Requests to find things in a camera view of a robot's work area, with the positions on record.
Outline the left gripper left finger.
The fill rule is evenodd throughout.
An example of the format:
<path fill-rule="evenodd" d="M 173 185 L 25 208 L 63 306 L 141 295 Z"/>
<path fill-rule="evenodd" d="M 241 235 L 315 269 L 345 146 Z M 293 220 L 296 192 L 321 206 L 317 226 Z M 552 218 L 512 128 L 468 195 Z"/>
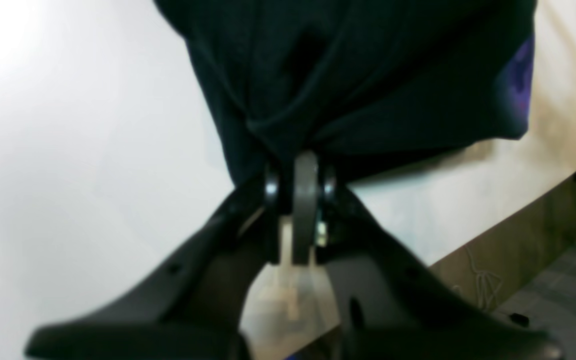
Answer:
<path fill-rule="evenodd" d="M 201 230 L 135 287 L 92 313 L 43 325 L 25 355 L 35 360 L 251 360 L 240 332 L 259 273 L 279 259 L 280 178 L 234 189 Z"/>

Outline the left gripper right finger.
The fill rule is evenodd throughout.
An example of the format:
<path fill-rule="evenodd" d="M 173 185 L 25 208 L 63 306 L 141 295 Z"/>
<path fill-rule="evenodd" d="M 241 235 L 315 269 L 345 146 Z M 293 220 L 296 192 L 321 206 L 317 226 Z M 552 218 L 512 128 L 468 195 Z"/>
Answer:
<path fill-rule="evenodd" d="M 321 265 L 342 336 L 335 360 L 562 360 L 544 331 L 500 322 L 447 289 L 313 152 L 294 161 L 293 264 Z"/>

